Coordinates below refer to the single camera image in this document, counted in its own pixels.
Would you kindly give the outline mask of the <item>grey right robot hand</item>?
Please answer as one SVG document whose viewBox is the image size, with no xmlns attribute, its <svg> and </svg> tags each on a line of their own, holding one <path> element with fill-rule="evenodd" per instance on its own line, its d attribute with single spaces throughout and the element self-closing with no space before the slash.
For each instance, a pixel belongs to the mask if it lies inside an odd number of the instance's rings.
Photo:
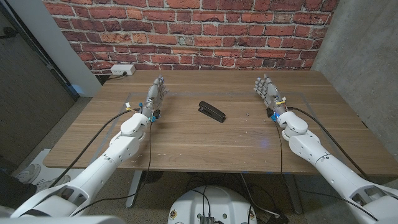
<svg viewBox="0 0 398 224">
<path fill-rule="evenodd" d="M 262 98 L 267 107 L 268 117 L 279 117 L 287 112 L 286 98 L 282 97 L 272 80 L 265 74 L 263 78 L 258 77 L 254 84 L 254 91 Z"/>
</svg>

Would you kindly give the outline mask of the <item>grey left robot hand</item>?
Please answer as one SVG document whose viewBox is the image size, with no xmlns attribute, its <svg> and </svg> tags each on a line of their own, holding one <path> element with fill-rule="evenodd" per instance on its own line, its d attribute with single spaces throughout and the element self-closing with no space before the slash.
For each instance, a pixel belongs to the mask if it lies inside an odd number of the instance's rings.
<svg viewBox="0 0 398 224">
<path fill-rule="evenodd" d="M 141 113 L 150 118 L 155 110 L 160 109 L 164 96 L 168 92 L 169 89 L 164 84 L 164 77 L 159 75 L 149 88 Z"/>
</svg>

